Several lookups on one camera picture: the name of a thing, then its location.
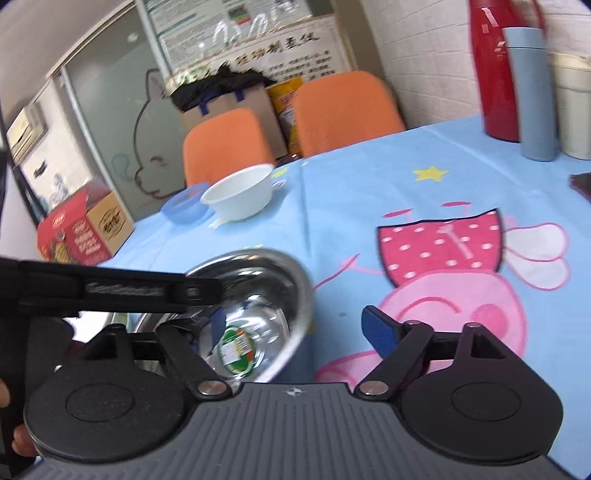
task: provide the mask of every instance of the pink cartoon pig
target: pink cartoon pig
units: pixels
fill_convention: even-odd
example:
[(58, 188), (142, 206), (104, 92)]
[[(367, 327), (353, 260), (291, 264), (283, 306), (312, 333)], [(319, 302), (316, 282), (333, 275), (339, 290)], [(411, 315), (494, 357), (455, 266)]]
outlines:
[[(384, 271), (396, 287), (379, 305), (383, 312), (399, 322), (421, 320), (441, 332), (460, 332), (467, 322), (479, 322), (520, 356), (527, 323), (515, 291), (498, 273), (503, 256), (521, 280), (539, 290), (555, 290), (569, 278), (561, 227), (545, 223), (503, 232), (497, 210), (379, 227), (378, 242)], [(358, 268), (355, 260), (345, 270), (372, 273)], [(344, 381), (353, 388), (380, 361), (374, 351), (356, 353), (326, 365), (316, 379)]]

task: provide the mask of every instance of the table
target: table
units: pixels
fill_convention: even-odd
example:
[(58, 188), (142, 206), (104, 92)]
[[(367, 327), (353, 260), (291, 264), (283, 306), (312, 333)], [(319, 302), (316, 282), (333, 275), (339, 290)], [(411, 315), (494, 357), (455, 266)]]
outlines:
[(240, 223), (137, 224), (105, 265), (184, 272), (245, 247), (286, 252), (316, 286), (318, 381), (351, 386), (379, 362), (361, 332), (368, 304), (459, 331), (478, 320), (560, 395), (551, 457), (591, 473), (591, 205), (568, 176), (482, 133), (478, 117), (364, 142), (281, 167), (269, 207)]

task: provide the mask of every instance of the bottle label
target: bottle label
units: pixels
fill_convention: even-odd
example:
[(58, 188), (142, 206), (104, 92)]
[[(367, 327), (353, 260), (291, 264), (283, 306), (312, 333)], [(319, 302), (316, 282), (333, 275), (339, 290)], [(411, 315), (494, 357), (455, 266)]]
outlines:
[(216, 347), (222, 365), (233, 375), (247, 377), (255, 366), (256, 346), (250, 335), (238, 327), (228, 327)]

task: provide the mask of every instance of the white bowl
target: white bowl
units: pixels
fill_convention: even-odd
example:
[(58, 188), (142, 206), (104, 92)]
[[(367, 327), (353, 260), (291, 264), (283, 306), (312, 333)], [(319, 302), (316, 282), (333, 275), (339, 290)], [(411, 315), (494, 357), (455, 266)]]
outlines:
[(271, 164), (237, 171), (209, 187), (201, 197), (223, 220), (234, 222), (256, 215), (271, 201)]

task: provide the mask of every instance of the chair backrest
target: chair backrest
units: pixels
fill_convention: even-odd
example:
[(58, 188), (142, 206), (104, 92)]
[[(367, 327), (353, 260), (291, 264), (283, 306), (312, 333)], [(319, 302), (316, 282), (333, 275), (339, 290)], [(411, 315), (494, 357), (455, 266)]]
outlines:
[(294, 109), (306, 157), (406, 130), (385, 85), (367, 72), (303, 84), (295, 94)]
[(256, 115), (247, 108), (230, 110), (194, 127), (183, 145), (187, 187), (213, 185), (228, 175), (261, 163), (274, 163)]

